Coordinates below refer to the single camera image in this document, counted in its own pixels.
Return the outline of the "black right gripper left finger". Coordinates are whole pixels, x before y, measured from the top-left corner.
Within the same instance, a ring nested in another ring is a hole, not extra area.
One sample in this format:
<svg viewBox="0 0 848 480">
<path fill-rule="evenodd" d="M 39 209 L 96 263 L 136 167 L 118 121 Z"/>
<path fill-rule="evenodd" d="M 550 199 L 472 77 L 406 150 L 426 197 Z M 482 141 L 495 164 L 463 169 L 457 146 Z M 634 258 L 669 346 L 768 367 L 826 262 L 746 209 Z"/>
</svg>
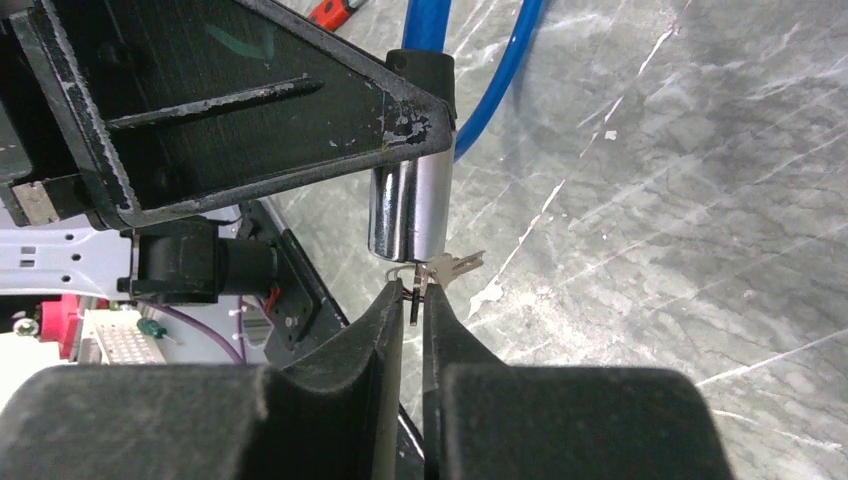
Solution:
<svg viewBox="0 0 848 480">
<path fill-rule="evenodd" d="M 391 479 L 403 288 L 295 363 L 82 365 L 1 415 L 5 479 Z"/>
</svg>

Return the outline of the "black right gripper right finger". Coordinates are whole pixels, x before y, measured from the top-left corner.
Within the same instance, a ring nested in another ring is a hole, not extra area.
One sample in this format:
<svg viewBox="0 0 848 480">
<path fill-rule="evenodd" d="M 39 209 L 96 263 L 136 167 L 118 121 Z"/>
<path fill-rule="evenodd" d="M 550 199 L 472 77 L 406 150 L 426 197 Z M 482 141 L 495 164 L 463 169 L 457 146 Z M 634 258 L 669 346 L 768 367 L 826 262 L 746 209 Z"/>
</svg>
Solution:
<svg viewBox="0 0 848 480">
<path fill-rule="evenodd" d="M 685 375 L 644 367 L 511 366 L 423 301 L 429 479 L 729 479 L 705 400 Z"/>
</svg>

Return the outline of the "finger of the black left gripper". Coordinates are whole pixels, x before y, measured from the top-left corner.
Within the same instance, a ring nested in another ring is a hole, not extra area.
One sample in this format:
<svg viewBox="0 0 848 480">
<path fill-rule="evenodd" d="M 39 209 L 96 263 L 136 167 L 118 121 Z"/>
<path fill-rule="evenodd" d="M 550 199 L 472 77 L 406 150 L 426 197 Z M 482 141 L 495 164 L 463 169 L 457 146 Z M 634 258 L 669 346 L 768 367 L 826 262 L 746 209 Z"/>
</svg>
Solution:
<svg viewBox="0 0 848 480">
<path fill-rule="evenodd" d="M 107 223 L 146 227 L 448 149 L 454 112 L 274 1 L 13 1 Z"/>
</svg>

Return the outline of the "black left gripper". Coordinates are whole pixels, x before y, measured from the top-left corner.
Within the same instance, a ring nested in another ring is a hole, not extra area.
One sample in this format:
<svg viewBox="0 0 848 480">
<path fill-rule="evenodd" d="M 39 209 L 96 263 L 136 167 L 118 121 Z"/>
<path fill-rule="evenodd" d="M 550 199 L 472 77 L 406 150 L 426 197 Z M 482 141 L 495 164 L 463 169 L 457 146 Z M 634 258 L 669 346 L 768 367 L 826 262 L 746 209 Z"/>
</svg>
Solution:
<svg viewBox="0 0 848 480">
<path fill-rule="evenodd" d="M 93 199 L 82 172 L 56 120 L 69 113 L 64 99 L 45 95 L 28 52 L 47 61 L 46 41 L 37 29 L 24 26 L 22 42 L 9 19 L 1 21 L 1 201 L 17 227 L 44 226 L 84 215 L 96 229 L 118 229 L 107 223 L 105 202 Z"/>
</svg>

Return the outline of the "blue cable lock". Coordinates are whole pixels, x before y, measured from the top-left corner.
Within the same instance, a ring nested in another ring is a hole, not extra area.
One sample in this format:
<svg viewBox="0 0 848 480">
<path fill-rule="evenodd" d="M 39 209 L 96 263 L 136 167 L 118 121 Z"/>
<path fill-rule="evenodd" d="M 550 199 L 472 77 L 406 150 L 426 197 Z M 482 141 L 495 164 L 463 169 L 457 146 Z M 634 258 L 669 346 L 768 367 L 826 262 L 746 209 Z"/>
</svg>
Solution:
<svg viewBox="0 0 848 480">
<path fill-rule="evenodd" d="M 368 248 L 395 263 L 425 263 L 445 251 L 453 165 L 487 127 L 515 78 L 540 19 L 542 2 L 525 1 L 498 67 L 470 117 L 451 126 L 450 148 L 373 170 Z M 454 60 L 444 53 L 451 4 L 411 1 L 402 45 L 387 55 L 391 70 L 455 105 Z"/>
</svg>

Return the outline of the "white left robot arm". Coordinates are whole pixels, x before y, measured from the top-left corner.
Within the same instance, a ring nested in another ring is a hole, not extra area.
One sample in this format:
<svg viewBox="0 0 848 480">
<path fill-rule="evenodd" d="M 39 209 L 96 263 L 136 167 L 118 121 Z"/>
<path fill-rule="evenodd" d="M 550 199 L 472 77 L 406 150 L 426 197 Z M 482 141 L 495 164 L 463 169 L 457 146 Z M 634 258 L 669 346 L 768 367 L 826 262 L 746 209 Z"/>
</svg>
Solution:
<svg viewBox="0 0 848 480">
<path fill-rule="evenodd" d="M 279 253 L 212 214 L 454 145 L 454 62 L 275 1 L 1 5 L 1 291 L 200 305 Z"/>
</svg>

